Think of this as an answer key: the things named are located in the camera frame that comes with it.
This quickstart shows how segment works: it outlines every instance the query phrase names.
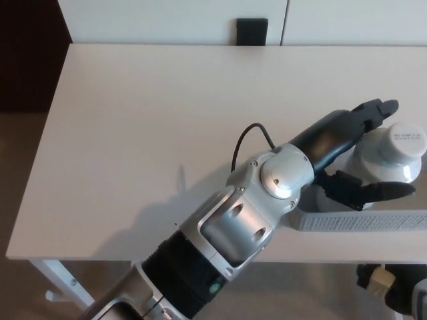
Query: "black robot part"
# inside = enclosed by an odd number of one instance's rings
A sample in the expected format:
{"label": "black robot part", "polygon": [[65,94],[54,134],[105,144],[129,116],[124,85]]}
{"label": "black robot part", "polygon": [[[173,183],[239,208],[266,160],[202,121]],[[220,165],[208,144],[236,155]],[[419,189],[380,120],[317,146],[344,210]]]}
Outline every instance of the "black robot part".
{"label": "black robot part", "polygon": [[142,263],[142,269],[163,296],[190,319],[227,283],[181,231],[164,241]]}
{"label": "black robot part", "polygon": [[315,175],[351,149],[363,135],[381,126],[398,110],[397,100],[375,99],[349,110],[337,110],[314,123],[290,143],[310,160]]}

